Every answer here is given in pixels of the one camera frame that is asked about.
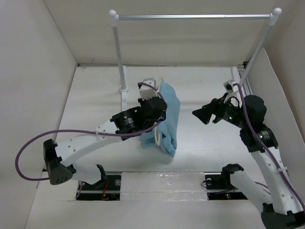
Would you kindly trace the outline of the light blue trousers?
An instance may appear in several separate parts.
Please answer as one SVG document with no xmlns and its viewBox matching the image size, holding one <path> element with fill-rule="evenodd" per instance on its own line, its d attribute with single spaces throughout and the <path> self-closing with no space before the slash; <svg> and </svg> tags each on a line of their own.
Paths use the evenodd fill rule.
<svg viewBox="0 0 305 229">
<path fill-rule="evenodd" d="M 167 103 L 166 119 L 157 126 L 161 134 L 160 147 L 165 154 L 174 157 L 177 149 L 177 127 L 181 102 L 174 88 L 168 83 L 161 83 L 160 92 Z M 154 130 L 141 134 L 139 141 L 143 149 L 155 147 Z"/>
</svg>

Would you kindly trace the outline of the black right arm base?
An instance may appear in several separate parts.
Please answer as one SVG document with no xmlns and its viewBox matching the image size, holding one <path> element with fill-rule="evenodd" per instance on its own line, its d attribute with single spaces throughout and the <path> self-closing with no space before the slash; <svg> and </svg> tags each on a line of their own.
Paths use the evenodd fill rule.
<svg viewBox="0 0 305 229">
<path fill-rule="evenodd" d="M 206 189 L 208 200 L 247 200 L 240 190 L 223 181 L 221 172 L 205 172 L 201 186 Z"/>
</svg>

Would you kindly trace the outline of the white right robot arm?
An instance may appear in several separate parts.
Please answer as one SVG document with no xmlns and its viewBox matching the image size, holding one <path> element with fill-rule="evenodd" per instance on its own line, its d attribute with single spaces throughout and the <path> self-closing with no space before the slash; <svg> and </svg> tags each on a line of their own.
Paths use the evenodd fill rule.
<svg viewBox="0 0 305 229">
<path fill-rule="evenodd" d="M 234 106 L 225 97 L 214 98 L 192 114 L 204 124 L 221 120 L 240 128 L 240 138 L 256 161 L 266 182 L 267 189 L 257 184 L 239 164 L 228 164 L 216 179 L 206 179 L 224 189 L 238 189 L 256 207 L 267 229 L 296 229 L 305 225 L 305 210 L 296 193 L 292 191 L 288 173 L 282 163 L 278 142 L 272 130 L 264 124 L 266 106 L 256 95 L 246 96 Z"/>
</svg>

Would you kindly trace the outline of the cream plastic clothes hanger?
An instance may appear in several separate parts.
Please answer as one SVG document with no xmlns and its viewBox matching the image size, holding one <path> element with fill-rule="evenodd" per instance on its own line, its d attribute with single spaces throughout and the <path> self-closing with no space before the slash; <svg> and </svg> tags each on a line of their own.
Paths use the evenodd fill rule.
<svg viewBox="0 0 305 229">
<path fill-rule="evenodd" d="M 156 95 L 159 95 L 159 91 L 161 88 L 161 83 L 164 82 L 163 78 L 160 77 L 158 80 L 158 85 L 157 85 L 157 90 L 156 90 Z M 160 146 L 161 144 L 161 134 L 158 132 L 157 127 L 154 128 L 154 139 L 155 139 L 155 143 L 157 146 Z"/>
</svg>

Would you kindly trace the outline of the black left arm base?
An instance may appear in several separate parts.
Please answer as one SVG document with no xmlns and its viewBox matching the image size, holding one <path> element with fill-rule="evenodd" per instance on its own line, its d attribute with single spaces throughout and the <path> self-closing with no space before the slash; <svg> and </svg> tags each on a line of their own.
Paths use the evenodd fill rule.
<svg viewBox="0 0 305 229">
<path fill-rule="evenodd" d="M 81 182 L 78 184 L 76 200 L 80 201 L 118 201 L 120 200 L 121 173 L 108 173 L 108 181 L 101 187 Z"/>
</svg>

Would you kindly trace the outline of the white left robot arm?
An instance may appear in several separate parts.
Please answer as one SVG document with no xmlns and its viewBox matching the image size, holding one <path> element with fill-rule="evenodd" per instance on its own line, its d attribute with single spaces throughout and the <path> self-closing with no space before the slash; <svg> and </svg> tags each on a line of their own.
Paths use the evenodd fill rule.
<svg viewBox="0 0 305 229">
<path fill-rule="evenodd" d="M 151 131 L 166 119 L 166 102 L 159 97 L 139 99 L 140 106 L 122 111 L 91 131 L 56 143 L 49 139 L 43 143 L 43 157 L 51 185 L 72 180 L 91 184 L 95 189 L 106 185 L 106 174 L 101 165 L 85 166 L 78 160 L 104 146 L 125 141 Z"/>
</svg>

